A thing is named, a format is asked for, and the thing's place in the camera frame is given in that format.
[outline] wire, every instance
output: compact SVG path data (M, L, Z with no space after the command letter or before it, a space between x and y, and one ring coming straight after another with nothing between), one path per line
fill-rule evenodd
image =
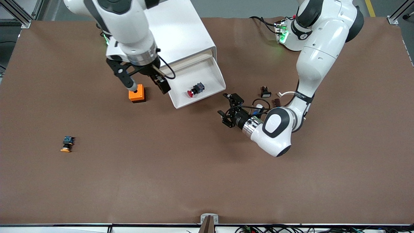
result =
M292 233L292 231L291 231L291 230L289 230L289 229L287 228L287 226L286 226L286 225L277 225L276 227L280 227L280 228L281 228L281 229L280 229L280 230L278 230L277 232L280 232L280 231L282 231L282 230L287 230L289 233Z
M252 227L252 228L253 228L253 230L257 231L258 233L263 233L263 231L260 230L258 227Z
M253 115L250 115L249 119L250 119L250 118L252 118L252 117L256 117L256 116L263 115L263 114L267 114L267 112L259 112L259 113L256 113L256 114L253 114Z
M229 109L226 111L226 113L225 113L224 115L225 115L225 116L227 116L227 114L229 113L229 111L230 111L231 109L240 108L240 107L242 107L242 108L251 108L251 109L259 109L259 110L272 110L272 109L270 109L270 108L256 108L256 107L250 107L250 106L238 105L238 106L234 106L234 107L229 108Z
M241 226L241 227L237 228L237 229L234 231L234 233L237 233L237 231L238 231L238 230L240 230L240 229L243 229L243 227Z
M254 105L255 105L255 102L256 102L256 101L258 101L258 100L261 100L261 101L266 102L266 104L269 106L268 108L271 108L270 103L269 103L267 100L264 100L264 99L262 99L262 98L257 98L257 99L255 99L255 100L253 100L252 105L254 106Z
M304 233L303 230L301 230L300 228L297 228L295 226L290 226L290 228L292 228L295 232Z
M263 17L259 18L259 17L257 17L257 16L252 16L252 17L250 17L249 19L258 19L258 20L260 20L262 23L264 23L264 24L265 24L265 26L267 27L267 29L268 29L269 31L271 31L271 32L273 32L273 33L275 33L275 34L278 34L278 35L282 35L282 33L280 33L280 32L275 32L275 31L273 31L271 28L269 28L269 26L273 26L273 27L274 27L274 24L271 24L271 23L269 23L269 22L266 22L266 21L265 21L265 19L263 19Z
M158 57L159 57L159 59L161 59L161 61L163 61L165 63L165 65L171 70L171 72L174 75L174 77L169 77L169 76L166 76L166 75L164 75L164 77L166 77L168 79L174 79L174 78L176 78L176 73L173 71L173 69L171 68L171 66L167 62L165 62L164 59L162 59L162 57L160 55L158 55Z

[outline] black cable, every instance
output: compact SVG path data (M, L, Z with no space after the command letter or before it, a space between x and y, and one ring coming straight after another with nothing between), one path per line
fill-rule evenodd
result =
M256 108L256 107L250 107L250 106L239 105L239 106L234 106L234 107L229 108L229 109L226 111L226 113L225 113L224 115L225 115L225 116L227 116L227 114L229 113L229 111L230 111L231 109L235 109L235 108L239 108L239 107L242 107L242 108L251 108L251 109L259 109L259 110L272 110L272 109L270 109L270 108Z
M351 229L343 229L343 228L331 228L327 231L321 231L319 233L352 233Z
M260 115L263 115L263 114L267 114L267 112L259 112L259 113L256 113L256 114L253 114L253 115L250 115L249 119L250 119L250 118L252 118L252 117L255 117L255 116L260 116Z
M271 233L275 233L272 227L267 228Z
M296 90L295 90L295 92L297 92L298 91L298 88L299 88L299 79L298 79L298 84L296 85ZM285 105L283 105L284 107L286 107L286 106L288 106L291 102L292 102L292 100L295 98L295 95L293 95L293 97L289 100L289 102L287 103L287 104L285 104Z
M241 227L237 228L237 229L234 231L234 233L237 233L237 231L238 231L238 230L240 230L240 229L243 229L243 227L241 226Z
M265 19L263 18L263 17L257 17L257 16L252 16L252 17L250 17L249 19L258 19L258 20L260 20L262 23L264 23L264 24L267 24L267 25L269 25L269 26L273 26L274 27L274 24L271 24L271 23L269 23L269 22L266 22L265 21Z
M258 101L258 100L261 100L261 101L266 102L266 104L269 106L268 108L271 108L270 103L269 103L267 100L264 100L264 99L262 99L262 98L257 98L257 99L255 99L255 100L253 100L252 105L254 106L254 105L255 105L255 102L256 102L256 101Z
M252 227L252 228L253 228L253 230L256 230L258 233L263 233L263 231L260 230L258 227Z
M290 228L292 228L293 230L297 230L298 231L298 233L304 233L303 232L303 230L301 230L300 228L297 228L297 227L295 227L295 226L290 226Z
M273 26L273 27L274 27L274 24L271 24L271 23L266 22L266 21L263 19L263 17L259 18L259 17L257 17L257 16L252 16L252 17L250 17L249 19L258 19L258 20L260 20L262 23L264 23L264 24L265 24L265 26L267 27L267 29L268 29L269 31L271 31L271 32L273 32L273 33L275 33L275 34L278 34L278 35L282 35L282 33L280 33L280 32L275 32L275 31L273 31L271 28L269 28L269 26Z
M165 62L164 59L162 59L162 57L160 55L158 55L158 57L159 57L159 59L161 59L161 61L163 61L165 63L165 65L171 70L171 72L174 75L174 77L169 77L169 76L166 76L166 75L164 77L166 77L168 79L174 79L174 78L176 78L176 73L173 71L173 69L171 68L171 66L167 62Z
M280 232L280 231L282 231L282 230L287 230L289 233L292 233L292 231L291 230L289 230L285 225L279 225L279 226L274 226L274 227L280 227L281 229L279 230L279 231L277 231L277 232Z

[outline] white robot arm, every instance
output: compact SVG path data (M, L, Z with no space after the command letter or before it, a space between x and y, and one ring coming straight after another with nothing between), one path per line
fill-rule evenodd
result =
M106 61L128 90L137 90L131 78L137 72L151 77L163 94L170 90L166 80L170 77L159 71L160 49L144 13L145 9L158 5L159 0L64 0L64 3L73 13L96 20L109 39ZM131 66L134 71L128 73Z
M319 84L336 61L345 42L353 39L363 26L363 16L352 0L305 0L294 19L280 28L280 43L293 51L301 50L296 69L299 83L289 104L270 110L264 121L249 115L236 102L237 95L227 95L229 114L219 111L222 122L237 125L264 151L278 157L291 147L291 134L298 131L309 110Z

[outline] brown mat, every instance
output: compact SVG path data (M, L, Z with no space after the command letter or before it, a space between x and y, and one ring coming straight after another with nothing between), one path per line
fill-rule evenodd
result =
M203 22L227 93L295 89L299 53L263 25ZM22 31L0 86L1 223L413 222L414 70L384 18L345 45L280 158L221 123L221 94L176 110L137 77L149 101L130 103L105 49L93 22Z

